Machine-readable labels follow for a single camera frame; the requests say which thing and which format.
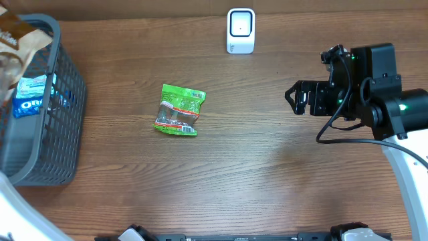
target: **wooden table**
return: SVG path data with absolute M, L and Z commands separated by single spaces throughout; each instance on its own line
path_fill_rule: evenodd
M 428 11 L 257 15 L 251 55 L 225 49 L 226 17 L 63 22 L 88 86 L 75 180 L 19 189 L 76 240 L 153 233 L 292 234 L 364 222 L 411 239 L 381 149 L 321 145 L 326 117 L 296 116 L 284 92 L 326 80 L 319 52 L 392 42 L 403 88 L 428 88 Z M 152 128 L 163 84 L 203 90 L 196 138 Z M 372 138 L 370 129 L 326 137 Z

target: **wall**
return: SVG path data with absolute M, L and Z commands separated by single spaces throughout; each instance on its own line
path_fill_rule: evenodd
M 428 8 L 425 0 L 9 0 L 16 13 L 46 13 L 58 20 L 226 15 L 232 7 L 256 13 Z

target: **gray plastic basket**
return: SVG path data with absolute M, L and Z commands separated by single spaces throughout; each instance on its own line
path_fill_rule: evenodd
M 13 185 L 69 183 L 78 162 L 86 86 L 61 45 L 58 22 L 42 14 L 20 17 L 52 36 L 53 42 L 36 53 L 24 74 L 28 78 L 47 75 L 39 114 L 15 118 L 11 102 L 1 113 L 0 171 Z

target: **brown and beige package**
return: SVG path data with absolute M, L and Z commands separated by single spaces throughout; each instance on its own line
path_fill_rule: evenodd
M 34 54 L 52 42 L 40 29 L 0 5 L 0 104 L 11 98 Z

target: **green snack package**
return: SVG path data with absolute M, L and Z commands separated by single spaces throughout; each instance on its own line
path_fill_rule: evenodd
M 205 95 L 203 91 L 164 84 L 153 127 L 168 134 L 196 136 L 192 126 L 199 118 Z

